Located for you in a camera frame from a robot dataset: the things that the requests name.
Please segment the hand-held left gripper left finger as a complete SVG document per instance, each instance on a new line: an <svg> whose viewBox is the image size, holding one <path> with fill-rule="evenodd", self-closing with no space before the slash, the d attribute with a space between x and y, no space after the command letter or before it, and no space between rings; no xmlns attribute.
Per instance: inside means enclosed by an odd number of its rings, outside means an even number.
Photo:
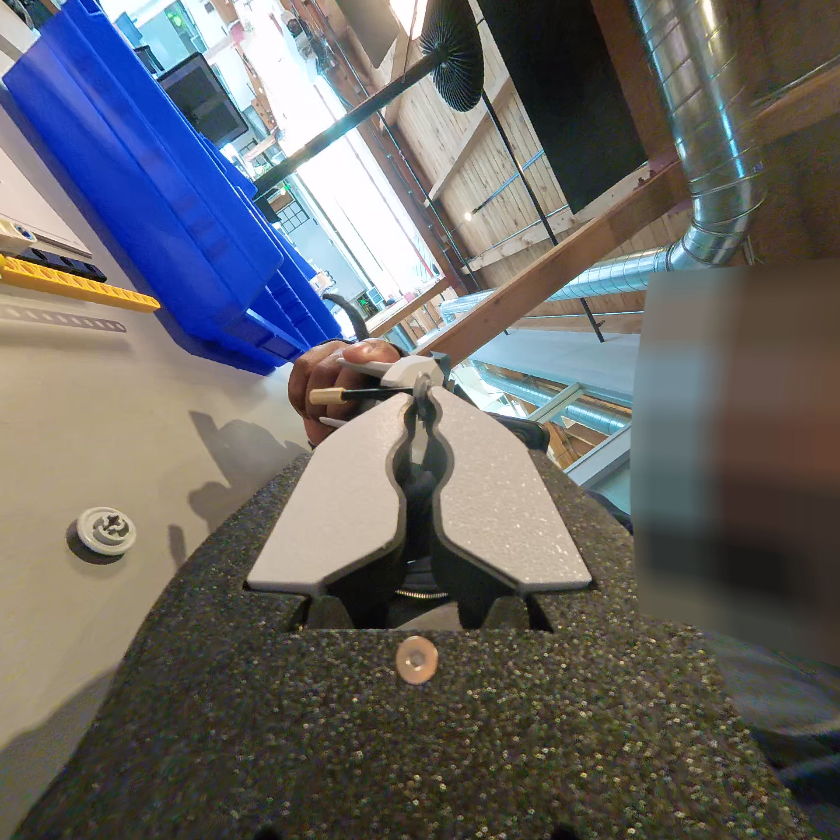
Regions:
<svg viewBox="0 0 840 840"><path fill-rule="evenodd" d="M397 393L336 429L304 469L248 573L258 592L326 594L373 562L399 554L406 499L411 396Z"/></svg>

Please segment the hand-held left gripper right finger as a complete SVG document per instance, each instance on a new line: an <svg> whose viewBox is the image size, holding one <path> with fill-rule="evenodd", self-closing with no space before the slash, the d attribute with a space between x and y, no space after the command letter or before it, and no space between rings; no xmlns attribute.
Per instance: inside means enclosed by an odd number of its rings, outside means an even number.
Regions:
<svg viewBox="0 0 840 840"><path fill-rule="evenodd" d="M440 385L425 393L429 469L440 469L435 530L443 545L508 589L530 595L592 583L570 531L510 430Z"/></svg>

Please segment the grey lego connector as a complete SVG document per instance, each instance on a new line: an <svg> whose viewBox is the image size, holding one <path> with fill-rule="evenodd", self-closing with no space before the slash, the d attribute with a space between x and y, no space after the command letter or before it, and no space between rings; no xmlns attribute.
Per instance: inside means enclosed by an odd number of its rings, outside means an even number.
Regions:
<svg viewBox="0 0 840 840"><path fill-rule="evenodd" d="M436 406L431 399L434 386L432 375L420 374L415 380L411 404L404 415L408 432L408 455L414 466L423 466L428 444L432 438Z"/></svg>

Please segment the grey lego wheel hub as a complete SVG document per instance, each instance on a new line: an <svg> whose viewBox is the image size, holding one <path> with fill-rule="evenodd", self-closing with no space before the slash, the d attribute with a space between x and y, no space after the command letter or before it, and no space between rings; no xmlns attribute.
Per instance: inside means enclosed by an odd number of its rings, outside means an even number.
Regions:
<svg viewBox="0 0 840 840"><path fill-rule="evenodd" d="M69 525L66 545L79 560L93 565L109 565L121 560L137 541L133 521L111 507L84 510Z"/></svg>

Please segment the grey lego beam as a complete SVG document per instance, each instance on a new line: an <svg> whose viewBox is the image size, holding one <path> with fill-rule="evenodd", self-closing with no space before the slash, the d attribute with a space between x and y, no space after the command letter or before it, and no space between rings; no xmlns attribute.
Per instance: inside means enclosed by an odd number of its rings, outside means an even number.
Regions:
<svg viewBox="0 0 840 840"><path fill-rule="evenodd" d="M126 327L117 320L8 302L1 303L1 320L104 333L126 334L128 332Z"/></svg>

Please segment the yellow lego beam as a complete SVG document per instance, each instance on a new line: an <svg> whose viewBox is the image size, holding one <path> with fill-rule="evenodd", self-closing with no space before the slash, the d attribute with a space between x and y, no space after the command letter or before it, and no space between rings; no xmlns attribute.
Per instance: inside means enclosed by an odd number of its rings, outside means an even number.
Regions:
<svg viewBox="0 0 840 840"><path fill-rule="evenodd" d="M143 313L157 312L161 308L155 298L137 291L37 266L17 257L1 256L1 278L8 286L93 302L110 308Z"/></svg>

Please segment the black lego beam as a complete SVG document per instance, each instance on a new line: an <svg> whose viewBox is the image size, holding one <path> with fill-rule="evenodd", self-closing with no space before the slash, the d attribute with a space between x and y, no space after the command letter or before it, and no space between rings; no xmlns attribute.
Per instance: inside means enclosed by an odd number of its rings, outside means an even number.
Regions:
<svg viewBox="0 0 840 840"><path fill-rule="evenodd" d="M73 276L93 280L101 284L108 282L106 275L92 263L82 259L58 255L42 248L25 248L17 257L42 268L66 272Z"/></svg>

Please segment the lego vehicle assembly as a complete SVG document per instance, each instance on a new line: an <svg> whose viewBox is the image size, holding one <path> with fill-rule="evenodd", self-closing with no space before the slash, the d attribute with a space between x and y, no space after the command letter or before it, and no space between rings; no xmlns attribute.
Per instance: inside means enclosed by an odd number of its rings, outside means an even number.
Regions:
<svg viewBox="0 0 840 840"><path fill-rule="evenodd" d="M53 238L40 238L35 231L7 216L1 216L1 251L4 255L21 256L29 249L36 249L72 259L92 260L92 253L84 248L61 244Z"/></svg>

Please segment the lego instruction booklet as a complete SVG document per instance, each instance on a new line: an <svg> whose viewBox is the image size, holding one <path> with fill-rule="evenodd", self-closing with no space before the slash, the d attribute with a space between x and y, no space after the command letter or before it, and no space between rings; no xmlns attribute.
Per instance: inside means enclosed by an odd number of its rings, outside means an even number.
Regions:
<svg viewBox="0 0 840 840"><path fill-rule="evenodd" d="M4 150L1 150L1 217L38 240L88 252Z"/></svg>

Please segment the person's right hand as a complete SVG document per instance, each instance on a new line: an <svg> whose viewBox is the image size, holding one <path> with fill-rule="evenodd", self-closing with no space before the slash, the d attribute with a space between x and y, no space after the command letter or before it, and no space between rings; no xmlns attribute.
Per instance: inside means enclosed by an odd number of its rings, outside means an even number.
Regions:
<svg viewBox="0 0 840 840"><path fill-rule="evenodd" d="M318 447L336 431L336 428L324 424L322 417L350 421L361 411L359 402L344 402L335 406L314 405L311 401L312 390L331 387L360 390L377 386L376 378L343 367L341 360L351 364L393 364L404 355L403 350L383 339L366 339L357 343L341 340L326 342L298 358L290 373L288 397L291 406L302 419L310 447Z"/></svg>

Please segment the wooden beam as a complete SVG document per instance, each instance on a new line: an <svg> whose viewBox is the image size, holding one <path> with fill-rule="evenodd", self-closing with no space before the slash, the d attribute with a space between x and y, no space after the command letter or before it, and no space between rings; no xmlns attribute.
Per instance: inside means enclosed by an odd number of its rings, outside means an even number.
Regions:
<svg viewBox="0 0 840 840"><path fill-rule="evenodd" d="M679 159L668 161L627 197L493 290L419 353L447 354L455 364L464 361L689 195Z"/></svg>

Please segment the black pole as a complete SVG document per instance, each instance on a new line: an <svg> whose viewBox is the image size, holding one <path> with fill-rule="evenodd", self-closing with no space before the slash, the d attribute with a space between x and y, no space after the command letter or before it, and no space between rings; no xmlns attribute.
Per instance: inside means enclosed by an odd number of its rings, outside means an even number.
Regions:
<svg viewBox="0 0 840 840"><path fill-rule="evenodd" d="M417 84L421 79L431 74L441 65L449 63L449 61L450 56L443 50L436 50L419 60L396 80L391 81L383 89L364 100L333 125L316 135L294 154L288 156L281 163L272 167L266 174L262 175L255 182L257 189L255 198L262 199L266 197L275 186L284 182L299 167L308 163L312 158L330 147L332 143L341 139L349 131L354 130L370 116L383 109L408 88Z"/></svg>

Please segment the black ceiling panel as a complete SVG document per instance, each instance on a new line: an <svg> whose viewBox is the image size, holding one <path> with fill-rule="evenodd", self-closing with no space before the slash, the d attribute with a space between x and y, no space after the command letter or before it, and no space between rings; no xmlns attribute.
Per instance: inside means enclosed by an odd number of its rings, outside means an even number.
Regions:
<svg viewBox="0 0 840 840"><path fill-rule="evenodd" d="M577 214L647 161L589 1L478 1Z"/></svg>

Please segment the black ceiling fan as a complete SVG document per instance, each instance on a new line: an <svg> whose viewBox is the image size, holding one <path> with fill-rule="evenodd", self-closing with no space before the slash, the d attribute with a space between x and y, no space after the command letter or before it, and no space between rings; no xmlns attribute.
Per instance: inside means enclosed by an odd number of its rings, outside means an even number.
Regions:
<svg viewBox="0 0 840 840"><path fill-rule="evenodd" d="M429 1L419 44L434 55L434 86L454 111L468 112L481 100L485 64L478 24L468 1Z"/></svg>

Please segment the large blue plastic bin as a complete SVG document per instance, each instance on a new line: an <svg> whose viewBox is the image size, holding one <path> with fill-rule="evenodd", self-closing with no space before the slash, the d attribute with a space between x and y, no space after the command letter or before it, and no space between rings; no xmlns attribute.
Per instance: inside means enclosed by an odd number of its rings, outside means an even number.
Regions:
<svg viewBox="0 0 840 840"><path fill-rule="evenodd" d="M184 350L266 375L325 343L281 252L98 3L66 2L3 80Z"/></svg>

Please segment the black computer monitor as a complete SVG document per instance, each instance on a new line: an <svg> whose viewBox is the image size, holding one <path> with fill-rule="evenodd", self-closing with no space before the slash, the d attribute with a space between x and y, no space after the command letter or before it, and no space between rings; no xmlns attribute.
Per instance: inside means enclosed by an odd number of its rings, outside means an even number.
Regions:
<svg viewBox="0 0 840 840"><path fill-rule="evenodd" d="M157 77L194 130L221 149L250 131L205 57L195 52Z"/></svg>

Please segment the silver ventilation duct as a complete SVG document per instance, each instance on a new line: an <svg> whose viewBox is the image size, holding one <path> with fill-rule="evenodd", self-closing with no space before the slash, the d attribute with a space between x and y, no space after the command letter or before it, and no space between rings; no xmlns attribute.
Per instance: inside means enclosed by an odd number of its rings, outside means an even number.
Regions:
<svg viewBox="0 0 840 840"><path fill-rule="evenodd" d="M605 259L547 302L642 291L655 273L724 266L764 199L759 142L722 2L634 1L688 181L692 218L670 245Z"/></svg>

